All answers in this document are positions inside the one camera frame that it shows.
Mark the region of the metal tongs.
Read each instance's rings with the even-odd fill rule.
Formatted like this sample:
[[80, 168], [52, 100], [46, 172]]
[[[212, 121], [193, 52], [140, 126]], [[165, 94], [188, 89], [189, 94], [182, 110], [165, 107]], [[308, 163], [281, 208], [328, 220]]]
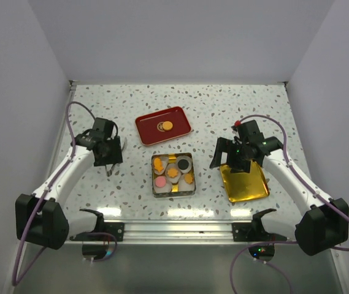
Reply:
[[[127, 147], [128, 144], [128, 139], [125, 137], [123, 140], [123, 143], [121, 145], [121, 152], [123, 153]], [[117, 164], [112, 164], [109, 168], [107, 166], [105, 166], [105, 173], [107, 177], [110, 177], [115, 169], [115, 167], [117, 166]]]

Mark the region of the orange flower cookie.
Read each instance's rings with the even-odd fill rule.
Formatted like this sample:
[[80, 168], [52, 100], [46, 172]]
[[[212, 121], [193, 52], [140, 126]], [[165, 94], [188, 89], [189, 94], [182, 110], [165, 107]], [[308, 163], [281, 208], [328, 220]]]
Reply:
[[194, 182], [194, 178], [193, 178], [192, 174], [190, 174], [190, 173], [184, 174], [183, 179], [187, 184], [193, 184], [193, 182]]

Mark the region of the black round cookie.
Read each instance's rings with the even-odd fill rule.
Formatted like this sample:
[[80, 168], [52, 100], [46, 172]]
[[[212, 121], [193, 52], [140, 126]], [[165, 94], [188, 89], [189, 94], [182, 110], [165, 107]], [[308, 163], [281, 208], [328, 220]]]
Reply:
[[180, 159], [177, 166], [181, 171], [187, 171], [190, 168], [190, 162], [186, 159]]

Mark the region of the green square cookie tin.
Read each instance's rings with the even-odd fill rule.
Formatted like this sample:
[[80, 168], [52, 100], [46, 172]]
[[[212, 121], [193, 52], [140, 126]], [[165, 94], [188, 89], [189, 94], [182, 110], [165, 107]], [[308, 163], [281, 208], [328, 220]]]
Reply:
[[191, 153], [155, 154], [151, 157], [152, 193], [155, 198], [192, 196], [196, 175]]

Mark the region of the pink round cookie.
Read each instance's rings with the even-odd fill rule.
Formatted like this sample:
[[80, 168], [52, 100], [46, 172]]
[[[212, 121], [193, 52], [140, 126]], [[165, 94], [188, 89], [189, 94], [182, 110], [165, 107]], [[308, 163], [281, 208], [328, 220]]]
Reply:
[[165, 176], [158, 176], [156, 179], [155, 179], [155, 186], [157, 188], [162, 188], [166, 185], [167, 183], [167, 180], [166, 180], [166, 177]]

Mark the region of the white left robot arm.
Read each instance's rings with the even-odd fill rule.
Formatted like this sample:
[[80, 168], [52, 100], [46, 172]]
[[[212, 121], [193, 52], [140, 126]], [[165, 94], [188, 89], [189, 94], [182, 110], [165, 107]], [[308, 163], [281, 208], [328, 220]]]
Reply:
[[62, 162], [33, 193], [21, 194], [15, 202], [17, 238], [42, 247], [59, 249], [67, 239], [84, 233], [91, 240], [105, 234], [102, 213], [81, 209], [66, 217], [66, 200], [91, 167], [106, 167], [123, 161], [120, 136], [103, 132], [78, 134]]

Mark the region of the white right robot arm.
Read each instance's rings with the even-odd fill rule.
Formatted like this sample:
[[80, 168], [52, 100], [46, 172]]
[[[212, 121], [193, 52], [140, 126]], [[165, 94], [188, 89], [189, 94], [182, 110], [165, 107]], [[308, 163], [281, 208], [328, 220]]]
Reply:
[[343, 199], [333, 200], [319, 190], [301, 171], [294, 172], [296, 164], [285, 154], [279, 139], [270, 137], [257, 143], [218, 138], [210, 168], [221, 165], [222, 154], [234, 173], [250, 172], [256, 162], [270, 173], [293, 199], [301, 219], [288, 221], [275, 209], [254, 214], [251, 233], [258, 240], [278, 234], [297, 241], [309, 256], [330, 249], [348, 239], [349, 208]]

